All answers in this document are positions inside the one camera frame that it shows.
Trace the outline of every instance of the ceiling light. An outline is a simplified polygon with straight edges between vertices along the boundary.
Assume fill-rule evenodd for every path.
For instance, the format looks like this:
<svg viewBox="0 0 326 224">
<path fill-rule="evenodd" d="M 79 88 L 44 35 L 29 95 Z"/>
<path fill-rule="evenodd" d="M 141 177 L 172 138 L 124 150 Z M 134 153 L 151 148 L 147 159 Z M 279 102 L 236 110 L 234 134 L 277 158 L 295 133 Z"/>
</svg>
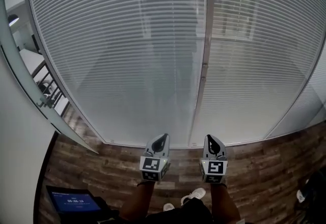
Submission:
<svg viewBox="0 0 326 224">
<path fill-rule="evenodd" d="M 18 16 L 17 16 L 16 14 L 9 15 L 9 17 L 8 17 L 8 23 L 9 23 L 9 26 L 12 26 L 12 25 L 15 24 L 18 20 L 19 20 L 19 18 L 18 18 Z"/>
</svg>

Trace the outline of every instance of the black shorts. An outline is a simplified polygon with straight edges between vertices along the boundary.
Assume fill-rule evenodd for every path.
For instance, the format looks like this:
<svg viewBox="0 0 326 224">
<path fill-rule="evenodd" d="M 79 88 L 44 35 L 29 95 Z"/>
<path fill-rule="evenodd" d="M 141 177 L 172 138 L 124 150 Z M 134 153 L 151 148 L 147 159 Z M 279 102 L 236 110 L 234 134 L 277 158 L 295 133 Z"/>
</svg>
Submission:
<svg viewBox="0 0 326 224">
<path fill-rule="evenodd" d="M 209 209 L 199 199 L 191 199 L 182 208 L 163 211 L 148 215 L 140 223 L 144 224 L 172 224 L 172 223 L 213 223 Z"/>
</svg>

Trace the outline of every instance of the white sneaker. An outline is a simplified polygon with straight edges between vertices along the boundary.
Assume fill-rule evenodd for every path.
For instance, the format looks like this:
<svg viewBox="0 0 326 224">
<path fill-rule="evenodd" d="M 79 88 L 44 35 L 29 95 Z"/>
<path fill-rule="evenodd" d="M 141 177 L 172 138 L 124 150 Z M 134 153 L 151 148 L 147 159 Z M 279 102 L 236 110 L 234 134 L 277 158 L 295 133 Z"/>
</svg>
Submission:
<svg viewBox="0 0 326 224">
<path fill-rule="evenodd" d="M 171 203 L 166 203 L 163 206 L 163 211 L 173 210 L 174 206 Z"/>
<path fill-rule="evenodd" d="M 197 198 L 200 200 L 203 196 L 205 196 L 205 194 L 206 194 L 206 191 L 203 188 L 195 189 L 190 195 L 184 196 L 181 199 L 181 205 L 183 205 L 183 202 L 186 198 L 189 198 L 189 199 Z"/>
</svg>

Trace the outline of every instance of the window blind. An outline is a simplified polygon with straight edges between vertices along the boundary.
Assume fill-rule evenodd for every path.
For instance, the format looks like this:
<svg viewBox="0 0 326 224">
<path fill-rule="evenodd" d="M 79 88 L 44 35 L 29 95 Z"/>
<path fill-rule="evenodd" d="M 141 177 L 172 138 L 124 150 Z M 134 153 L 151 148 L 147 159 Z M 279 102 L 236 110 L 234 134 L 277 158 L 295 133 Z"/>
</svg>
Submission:
<svg viewBox="0 0 326 224">
<path fill-rule="evenodd" d="M 306 87 L 300 93 L 289 112 L 267 138 L 285 135 L 306 128 L 315 116 L 324 110 L 326 102 L 326 51 L 323 48 L 316 68 Z"/>
<path fill-rule="evenodd" d="M 301 92 L 324 37 L 326 0 L 214 0 L 208 72 L 191 146 L 263 139 Z"/>
<path fill-rule="evenodd" d="M 29 0 L 43 47 L 106 143 L 188 145 L 205 0 Z"/>
</svg>

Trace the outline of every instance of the blue screen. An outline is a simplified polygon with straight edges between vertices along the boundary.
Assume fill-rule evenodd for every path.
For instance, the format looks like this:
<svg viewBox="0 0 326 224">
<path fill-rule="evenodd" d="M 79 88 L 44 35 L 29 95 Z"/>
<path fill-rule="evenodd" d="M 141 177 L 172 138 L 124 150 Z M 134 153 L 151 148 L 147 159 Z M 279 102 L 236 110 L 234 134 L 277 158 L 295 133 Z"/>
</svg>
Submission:
<svg viewBox="0 0 326 224">
<path fill-rule="evenodd" d="M 61 212 L 100 210 L 89 194 L 52 192 L 52 195 Z"/>
</svg>

